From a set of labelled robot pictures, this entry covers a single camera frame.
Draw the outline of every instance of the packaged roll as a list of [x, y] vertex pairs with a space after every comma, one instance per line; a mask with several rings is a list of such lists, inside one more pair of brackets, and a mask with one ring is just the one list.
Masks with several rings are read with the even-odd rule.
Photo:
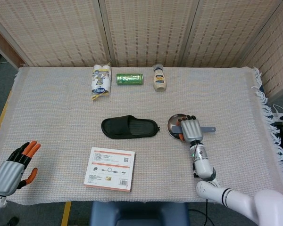
[[108, 96], [111, 88], [111, 67], [109, 65], [94, 65], [92, 73], [92, 99]]

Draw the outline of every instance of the table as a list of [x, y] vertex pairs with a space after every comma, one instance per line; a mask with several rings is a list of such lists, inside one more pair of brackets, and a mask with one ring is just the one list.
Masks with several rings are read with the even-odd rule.
[[[10, 196], [24, 205], [65, 201], [202, 201], [195, 192], [189, 145], [171, 138], [166, 122], [176, 113], [194, 114], [202, 126], [211, 164], [222, 186], [247, 194], [260, 189], [283, 193], [282, 165], [268, 132], [262, 103], [251, 86], [250, 68], [166, 68], [167, 90], [156, 93], [151, 68], [113, 68], [143, 73], [142, 86], [117, 86], [111, 96], [90, 100], [92, 68], [21, 68], [0, 130], [0, 162], [36, 139], [42, 147], [25, 176], [35, 181]], [[100, 130], [105, 118], [131, 114], [161, 127], [154, 137], [112, 140]], [[130, 193], [86, 188], [83, 178], [92, 146], [136, 152]]]

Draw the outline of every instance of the robotic arm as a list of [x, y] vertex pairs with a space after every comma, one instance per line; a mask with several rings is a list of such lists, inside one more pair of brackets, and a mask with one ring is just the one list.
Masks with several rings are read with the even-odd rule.
[[28, 179], [21, 181], [21, 178], [33, 155], [40, 147], [41, 145], [36, 141], [25, 143], [0, 166], [0, 220], [7, 205], [6, 197], [34, 180], [38, 172], [37, 168], [33, 169]]
[[222, 188], [216, 180], [216, 171], [210, 165], [204, 145], [200, 124], [195, 116], [178, 120], [183, 140], [191, 144], [194, 177], [203, 181], [196, 186], [197, 194], [214, 200], [255, 222], [259, 226], [283, 226], [283, 195], [274, 190], [262, 190], [252, 198], [230, 188]]

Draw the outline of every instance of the white box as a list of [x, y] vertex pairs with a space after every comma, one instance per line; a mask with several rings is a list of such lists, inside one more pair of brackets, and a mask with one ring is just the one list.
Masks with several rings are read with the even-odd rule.
[[84, 185], [129, 192], [135, 152], [92, 147]]

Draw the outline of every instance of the green can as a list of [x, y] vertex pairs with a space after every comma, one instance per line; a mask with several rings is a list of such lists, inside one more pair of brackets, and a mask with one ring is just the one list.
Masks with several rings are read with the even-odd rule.
[[117, 74], [117, 84], [119, 85], [142, 85], [142, 74]]

